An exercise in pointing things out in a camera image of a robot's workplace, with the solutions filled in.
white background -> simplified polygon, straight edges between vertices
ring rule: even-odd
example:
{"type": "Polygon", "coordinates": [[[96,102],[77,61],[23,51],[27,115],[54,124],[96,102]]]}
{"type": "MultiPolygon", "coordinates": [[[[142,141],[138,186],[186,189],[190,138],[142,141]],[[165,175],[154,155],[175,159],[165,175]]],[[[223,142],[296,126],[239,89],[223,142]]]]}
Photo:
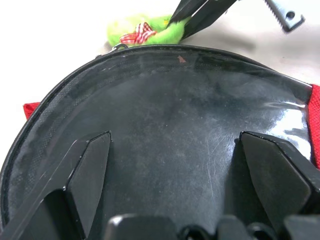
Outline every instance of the white background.
{"type": "MultiPolygon", "coordinates": [[[[241,0],[183,44],[231,51],[296,79],[320,83],[320,1],[289,2],[306,22],[288,35],[263,0],[241,0]]],[[[40,102],[65,76],[105,52],[109,21],[137,13],[172,14],[178,3],[1,0],[0,166],[26,122],[23,104],[40,102]]]]}

